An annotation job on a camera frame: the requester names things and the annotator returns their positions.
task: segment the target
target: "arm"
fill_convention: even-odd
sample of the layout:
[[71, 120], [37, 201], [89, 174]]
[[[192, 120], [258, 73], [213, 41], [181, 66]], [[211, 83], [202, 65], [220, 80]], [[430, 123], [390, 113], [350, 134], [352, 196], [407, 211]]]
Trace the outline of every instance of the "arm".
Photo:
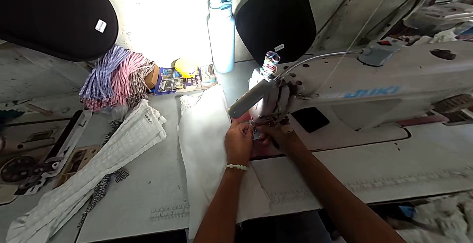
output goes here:
[[348, 243], [405, 243], [384, 220], [350, 192], [305, 147], [295, 132], [283, 134], [277, 127], [258, 127], [268, 143], [271, 135], [280, 149], [299, 168], [307, 185], [328, 212]]
[[[227, 162], [247, 166], [253, 147], [253, 128], [233, 123], [225, 136]], [[194, 243], [233, 242], [237, 223], [238, 198], [244, 170], [226, 168], [219, 188], [195, 235]]]

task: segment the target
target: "yellow lid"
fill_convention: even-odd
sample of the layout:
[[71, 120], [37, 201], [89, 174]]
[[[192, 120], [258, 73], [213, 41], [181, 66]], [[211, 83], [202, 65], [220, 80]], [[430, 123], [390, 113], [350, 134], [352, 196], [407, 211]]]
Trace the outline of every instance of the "yellow lid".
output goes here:
[[197, 74], [197, 63], [189, 58], [179, 58], [174, 63], [174, 69], [183, 77], [191, 78]]

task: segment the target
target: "magazine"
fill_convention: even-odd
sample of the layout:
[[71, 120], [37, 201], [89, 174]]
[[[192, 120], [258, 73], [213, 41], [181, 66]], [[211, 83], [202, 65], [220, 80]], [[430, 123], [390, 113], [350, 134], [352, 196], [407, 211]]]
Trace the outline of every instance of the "magazine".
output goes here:
[[217, 85], [217, 78], [213, 65], [201, 66], [198, 72], [192, 78], [184, 78], [174, 68], [160, 68], [159, 76], [157, 78], [156, 88], [154, 93], [156, 95], [186, 92], [193, 90], [208, 89]]

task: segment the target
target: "red switch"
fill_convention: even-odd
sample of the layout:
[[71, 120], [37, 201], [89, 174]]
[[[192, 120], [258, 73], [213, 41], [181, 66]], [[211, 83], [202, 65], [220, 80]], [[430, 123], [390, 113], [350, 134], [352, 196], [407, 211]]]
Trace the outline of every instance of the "red switch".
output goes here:
[[383, 45], [383, 46], [391, 46], [392, 45], [389, 41], [379, 41], [377, 43], [379, 45]]

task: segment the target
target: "black padded panel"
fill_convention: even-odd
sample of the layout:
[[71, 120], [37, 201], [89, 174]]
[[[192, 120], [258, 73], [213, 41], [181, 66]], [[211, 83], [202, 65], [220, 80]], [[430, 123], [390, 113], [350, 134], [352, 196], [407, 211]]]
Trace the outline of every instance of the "black padded panel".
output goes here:
[[[109, 0], [0, 0], [0, 39], [69, 61], [99, 58], [115, 43]], [[103, 33], [98, 20], [107, 23]]]
[[253, 58], [262, 63], [268, 51], [277, 51], [281, 63], [299, 59], [316, 38], [309, 0], [248, 0], [236, 14], [236, 29]]

